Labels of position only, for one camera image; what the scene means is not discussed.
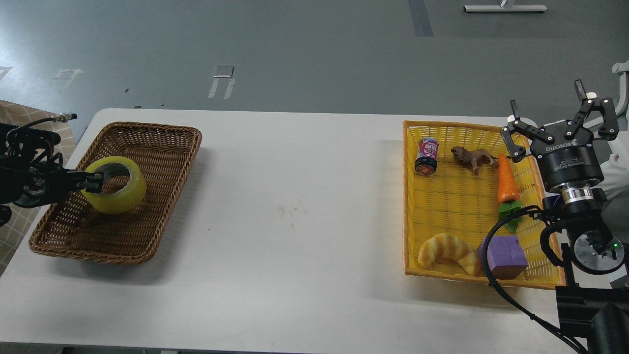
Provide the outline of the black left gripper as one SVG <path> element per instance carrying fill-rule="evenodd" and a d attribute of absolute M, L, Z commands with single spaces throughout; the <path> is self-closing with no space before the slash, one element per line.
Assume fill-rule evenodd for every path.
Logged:
<path fill-rule="evenodd" d="M 101 193 L 104 173 L 61 168 L 47 173 L 18 172 L 17 181 L 18 198 L 13 204 L 34 208 L 59 203 L 74 191 Z"/>

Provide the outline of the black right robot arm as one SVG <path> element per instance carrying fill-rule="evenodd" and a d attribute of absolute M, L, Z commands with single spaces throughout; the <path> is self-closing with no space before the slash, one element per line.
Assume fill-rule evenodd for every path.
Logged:
<path fill-rule="evenodd" d="M 513 119 L 501 129 L 510 159 L 518 163 L 531 156 L 541 173 L 545 197 L 542 206 L 513 211 L 490 229 L 481 244 L 482 269 L 489 285 L 503 299 L 549 331 L 578 354 L 628 352 L 628 287 L 582 288 L 573 269 L 591 275 L 609 275 L 628 267 L 628 245 L 614 237 L 602 219 L 606 202 L 597 185 L 604 180 L 593 141 L 613 141 L 620 134 L 611 98 L 587 94 L 581 80 L 574 83 L 580 108 L 571 119 L 540 128 L 523 122 L 516 101 L 510 102 Z M 528 311 L 499 284 L 489 267 L 489 246 L 494 234 L 510 220 L 530 216 L 544 223 L 541 250 L 553 266 L 561 267 L 566 284 L 555 289 L 559 325 Z"/>

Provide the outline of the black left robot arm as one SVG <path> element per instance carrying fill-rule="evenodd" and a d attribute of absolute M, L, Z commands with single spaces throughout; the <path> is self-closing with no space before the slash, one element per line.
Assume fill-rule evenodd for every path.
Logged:
<path fill-rule="evenodd" d="M 22 126 L 1 124 L 2 226 L 13 215 L 9 204 L 35 208 L 59 203 L 74 191 L 103 191 L 104 173 L 68 170 L 63 165 L 63 154 L 54 151 L 61 143 L 60 135 L 35 128 L 47 122 L 68 122 L 76 118 L 76 114 L 57 114 Z"/>

